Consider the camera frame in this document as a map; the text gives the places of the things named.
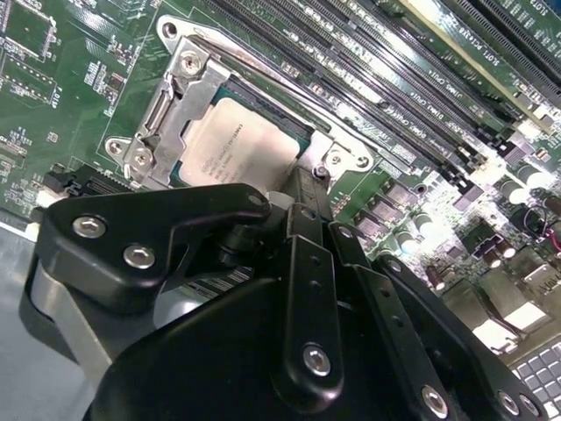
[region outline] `chip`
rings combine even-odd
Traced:
[[[375,196],[368,207],[370,212],[382,222],[403,218],[403,213],[400,210],[379,196]]]
[[[183,136],[180,178],[191,186],[243,182],[262,193],[287,180],[300,145],[231,98],[209,107]]]
[[[385,194],[388,199],[400,206],[408,206],[417,202],[417,197],[398,182],[392,183]]]

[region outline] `mounting hole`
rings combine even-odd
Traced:
[[[394,272],[401,272],[401,265],[397,261],[389,260],[387,264]]]
[[[257,206],[263,206],[263,201],[261,199],[259,199],[257,196],[254,195],[250,195],[249,197],[249,201]]]
[[[534,417],[540,416],[540,410],[527,396],[520,394],[520,400],[522,401],[526,409],[529,410]]]
[[[316,219],[316,213],[308,207],[303,207],[300,212],[307,219],[311,219],[312,221]]]
[[[394,321],[394,324],[397,327],[402,328],[404,326],[403,321],[400,318],[398,318],[397,316],[393,316],[392,320]]]
[[[427,191],[429,191],[429,188],[425,184],[419,184],[418,186],[415,187],[415,193],[418,196],[425,195]]]
[[[520,415],[520,408],[518,408],[518,405],[516,404],[516,402],[513,400],[512,397],[507,395],[502,390],[499,390],[498,395],[499,395],[499,402],[501,403],[501,405],[504,407],[505,410],[510,412],[515,417]]]
[[[161,31],[167,39],[174,39],[177,36],[177,27],[170,22],[164,24]]]
[[[346,226],[339,226],[339,232],[341,232],[343,236],[348,239],[352,238],[352,232]]]

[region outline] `black capacitor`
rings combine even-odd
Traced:
[[[543,200],[543,206],[561,217],[561,199],[557,196],[549,196]]]
[[[424,273],[427,275],[427,278],[429,279],[429,283],[430,285],[436,290],[436,291],[442,291],[444,289],[444,287],[446,286],[446,284],[444,283],[444,279],[443,277],[440,275],[440,273],[438,272],[438,269],[434,266],[427,266],[424,269]]]

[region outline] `electronic component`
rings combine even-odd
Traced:
[[[413,222],[415,223],[417,230],[419,230],[424,238],[428,238],[437,229],[435,223],[426,213],[420,213],[419,215],[413,217]]]
[[[414,193],[398,182],[391,182],[390,186],[383,191],[388,199],[400,206],[415,204],[418,200]]]
[[[525,203],[529,199],[528,191],[514,180],[508,180],[501,185],[501,194],[511,204]]]
[[[446,306],[493,352],[511,352],[516,349],[518,335],[491,316],[481,294],[468,281],[458,282],[442,298]]]
[[[531,332],[550,318],[534,303],[534,297],[526,289],[519,289],[515,283],[499,269],[484,274],[479,286],[488,296],[501,319],[516,329]]]
[[[425,274],[427,275],[427,279],[429,280],[429,284],[432,288],[436,291],[442,291],[446,288],[446,284],[444,283],[444,279],[438,273],[438,269],[434,266],[427,266],[425,268]]]
[[[413,254],[419,249],[419,242],[409,231],[402,231],[395,234],[397,244],[405,254]]]
[[[367,237],[388,233],[389,230],[370,212],[361,210],[355,217],[355,226]]]
[[[209,107],[185,135],[179,177],[191,186],[244,182],[279,189],[300,152],[298,142],[233,99]]]
[[[480,221],[461,241],[468,253],[482,259],[490,268],[498,268],[501,259],[509,259],[516,254],[516,249],[485,221]]]
[[[561,199],[557,196],[549,196],[543,200],[543,206],[561,217]]]
[[[403,212],[395,208],[390,202],[384,200],[380,196],[375,196],[370,203],[368,203],[370,212],[380,221],[385,224],[391,223],[396,219],[403,218]]]
[[[530,246],[518,252],[510,264],[515,274],[539,295],[547,296],[561,285],[561,273]]]
[[[529,189],[539,189],[547,185],[548,176],[531,165],[524,165],[516,174]]]

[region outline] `green circuit board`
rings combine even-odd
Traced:
[[[549,107],[553,124],[533,139],[540,154],[529,159],[557,171],[556,113],[539,87],[525,83],[516,63],[502,57],[511,55],[494,51],[492,39],[485,41],[444,3],[431,0],[425,14],[415,4],[0,0],[2,206],[28,217],[44,173],[55,164],[88,164],[126,182],[103,141],[136,131],[170,57],[155,31],[158,17],[167,14],[229,34],[410,166],[403,174],[373,153],[370,172],[343,175],[330,190],[334,214],[343,222],[354,223],[392,180],[413,191],[438,185],[435,170],[444,163],[468,171],[462,151],[478,145],[473,128],[501,134],[510,127],[489,97],[503,101],[505,112],[541,126],[518,94]],[[558,21],[554,13],[542,18],[548,28]],[[406,217],[415,209],[404,210]],[[451,220],[462,225],[470,215]],[[390,231],[403,222],[395,221]],[[370,240],[373,253],[384,236]]]

